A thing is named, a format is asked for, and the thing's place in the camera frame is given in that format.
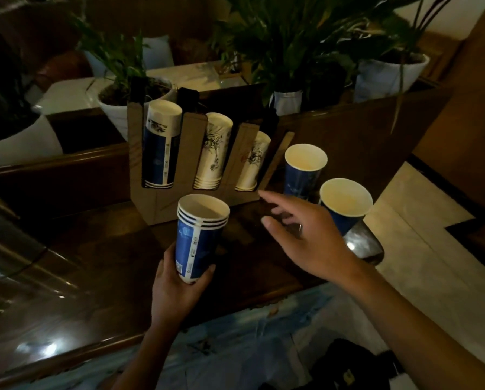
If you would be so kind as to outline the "large plain white pot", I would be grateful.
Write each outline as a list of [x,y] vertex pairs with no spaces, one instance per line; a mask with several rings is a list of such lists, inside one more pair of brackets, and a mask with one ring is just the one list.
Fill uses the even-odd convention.
[[28,128],[0,140],[0,167],[56,157],[63,153],[49,120],[41,115]]

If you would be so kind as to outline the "person's right hand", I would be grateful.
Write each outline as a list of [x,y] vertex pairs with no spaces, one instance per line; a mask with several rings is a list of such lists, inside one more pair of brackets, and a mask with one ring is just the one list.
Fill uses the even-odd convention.
[[329,212],[294,196],[266,190],[258,194],[276,205],[273,214],[289,214],[279,223],[303,240],[304,253],[292,261],[311,275],[346,287],[362,262],[347,247]]

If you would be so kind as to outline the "nested blue paper cups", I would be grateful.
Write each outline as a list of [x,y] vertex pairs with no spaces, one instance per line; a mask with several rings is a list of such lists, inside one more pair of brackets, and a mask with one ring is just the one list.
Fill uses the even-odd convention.
[[195,283],[214,262],[214,252],[231,213],[222,200],[205,194],[180,198],[175,267],[181,280]]

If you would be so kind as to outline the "brown leather seat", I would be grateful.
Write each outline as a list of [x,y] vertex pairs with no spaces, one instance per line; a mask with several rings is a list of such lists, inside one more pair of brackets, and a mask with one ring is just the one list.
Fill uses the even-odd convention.
[[33,75],[33,81],[46,92],[57,82],[86,77],[93,77],[93,72],[84,52],[70,50],[50,58]]

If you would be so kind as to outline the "long-stem green plant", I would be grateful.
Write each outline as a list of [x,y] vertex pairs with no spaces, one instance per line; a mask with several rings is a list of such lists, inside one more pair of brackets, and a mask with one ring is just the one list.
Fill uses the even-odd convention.
[[391,133],[394,132],[397,119],[399,117],[403,96],[404,96],[404,66],[410,55],[416,50],[417,43],[425,33],[427,27],[434,20],[434,18],[447,6],[452,0],[434,0],[434,2],[428,7],[427,11],[420,18],[421,10],[423,6],[423,0],[413,0],[411,3],[419,2],[413,23],[409,24],[409,33],[405,36],[406,39],[402,40],[402,48],[399,51],[400,54],[400,66],[398,68],[399,80],[398,91],[396,94],[395,112],[393,115],[393,122],[391,126]]

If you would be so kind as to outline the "shiny metal appliance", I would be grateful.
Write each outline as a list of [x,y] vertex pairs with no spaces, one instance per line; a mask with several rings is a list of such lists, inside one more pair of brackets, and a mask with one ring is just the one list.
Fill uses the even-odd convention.
[[0,199],[0,280],[48,290],[42,282],[25,273],[47,251],[45,244],[22,229],[19,217]]

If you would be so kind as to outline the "white ink-print cup stack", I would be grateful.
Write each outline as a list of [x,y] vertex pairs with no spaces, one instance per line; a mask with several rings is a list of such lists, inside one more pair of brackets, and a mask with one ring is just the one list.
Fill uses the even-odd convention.
[[221,113],[209,112],[206,115],[208,125],[193,185],[196,190],[219,187],[233,128],[233,121]]
[[236,191],[252,191],[257,186],[259,171],[263,165],[271,138],[262,131],[258,131],[252,149],[246,159]]

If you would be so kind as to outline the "white pot with soil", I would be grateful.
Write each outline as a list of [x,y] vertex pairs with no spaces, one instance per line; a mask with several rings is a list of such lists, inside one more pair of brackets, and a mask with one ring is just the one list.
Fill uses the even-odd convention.
[[[149,102],[157,99],[176,102],[178,87],[167,78],[150,77],[146,86],[144,102],[144,119],[147,119]],[[127,101],[129,92],[125,87],[121,88],[116,83],[111,83],[102,89],[97,100],[100,108],[108,117],[109,121],[116,127],[125,141],[128,141],[128,115]]]

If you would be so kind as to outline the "blue paper cup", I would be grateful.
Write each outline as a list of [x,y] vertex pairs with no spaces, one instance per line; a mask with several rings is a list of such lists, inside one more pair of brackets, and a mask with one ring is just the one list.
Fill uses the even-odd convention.
[[334,178],[320,187],[318,204],[330,212],[338,231],[345,236],[370,212],[374,200],[369,191],[356,181]]
[[327,161],[327,154],[315,145],[290,146],[285,151],[284,194],[309,200]]

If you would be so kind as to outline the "person's right forearm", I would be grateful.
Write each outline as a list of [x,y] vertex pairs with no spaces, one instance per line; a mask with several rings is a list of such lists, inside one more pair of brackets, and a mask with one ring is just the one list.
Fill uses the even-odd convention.
[[371,265],[354,259],[339,281],[406,373],[424,390],[485,390],[485,363],[415,308]]

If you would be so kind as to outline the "white background table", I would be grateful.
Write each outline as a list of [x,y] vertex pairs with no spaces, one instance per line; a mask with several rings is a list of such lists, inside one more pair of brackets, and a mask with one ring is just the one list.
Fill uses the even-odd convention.
[[[199,92],[247,85],[241,76],[221,79],[215,62],[196,63],[148,70],[149,77],[169,79],[178,88]],[[51,87],[39,99],[33,110],[44,115],[98,108],[98,93],[112,83],[107,78],[78,78],[63,80]]]

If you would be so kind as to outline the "person's left forearm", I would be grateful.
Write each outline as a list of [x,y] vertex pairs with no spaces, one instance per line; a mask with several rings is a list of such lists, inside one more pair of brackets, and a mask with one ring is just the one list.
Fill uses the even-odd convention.
[[153,322],[135,357],[116,379],[111,390],[155,390],[180,325],[180,321],[174,320]]

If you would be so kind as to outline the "white cushion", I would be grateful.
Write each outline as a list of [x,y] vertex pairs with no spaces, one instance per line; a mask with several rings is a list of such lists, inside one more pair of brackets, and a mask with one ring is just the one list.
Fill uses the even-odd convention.
[[[148,48],[143,49],[143,63],[148,70],[161,69],[164,67],[174,66],[174,59],[170,47],[169,35],[154,38],[143,38],[143,44]],[[112,72],[94,57],[90,52],[83,51],[94,77],[111,76]]]

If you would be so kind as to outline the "slim green leafy plant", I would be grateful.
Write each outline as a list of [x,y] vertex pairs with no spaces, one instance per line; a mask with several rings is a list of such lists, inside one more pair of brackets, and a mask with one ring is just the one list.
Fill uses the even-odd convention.
[[114,77],[113,87],[123,97],[128,97],[134,77],[145,78],[146,67],[143,62],[143,34],[125,36],[96,31],[85,19],[70,15],[71,24],[80,32],[78,47],[89,52]]

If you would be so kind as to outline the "wooden cup holder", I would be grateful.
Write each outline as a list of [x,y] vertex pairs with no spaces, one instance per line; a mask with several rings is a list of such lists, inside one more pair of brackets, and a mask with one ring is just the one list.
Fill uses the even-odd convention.
[[127,106],[130,166],[130,198],[148,225],[173,221],[182,196],[201,193],[221,199],[229,206],[259,200],[253,191],[237,191],[236,183],[250,154],[259,126],[241,123],[227,160],[220,187],[216,190],[194,190],[193,182],[199,164],[207,117],[185,113],[176,164],[174,185],[169,189],[147,189],[142,186],[142,132],[144,107],[137,102]]

